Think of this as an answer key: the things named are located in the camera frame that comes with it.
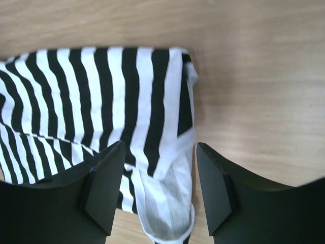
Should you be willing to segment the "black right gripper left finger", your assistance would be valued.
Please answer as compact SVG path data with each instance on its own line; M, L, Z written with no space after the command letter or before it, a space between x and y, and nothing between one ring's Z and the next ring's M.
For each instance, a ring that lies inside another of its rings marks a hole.
M105 243L124 160L118 141L33 185L1 182L1 243Z

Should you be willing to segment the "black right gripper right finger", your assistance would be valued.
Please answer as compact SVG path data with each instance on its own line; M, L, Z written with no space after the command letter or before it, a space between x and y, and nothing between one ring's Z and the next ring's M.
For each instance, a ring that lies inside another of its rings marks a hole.
M324 243L324 178L292 187L197 145L209 235L215 243Z

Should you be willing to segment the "black white striped tank top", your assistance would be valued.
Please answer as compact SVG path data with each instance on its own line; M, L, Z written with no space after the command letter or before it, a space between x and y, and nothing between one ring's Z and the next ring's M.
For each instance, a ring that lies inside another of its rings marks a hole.
M154 243L194 226L193 86L179 47L39 49L1 61L2 182L35 184L125 144L116 209Z

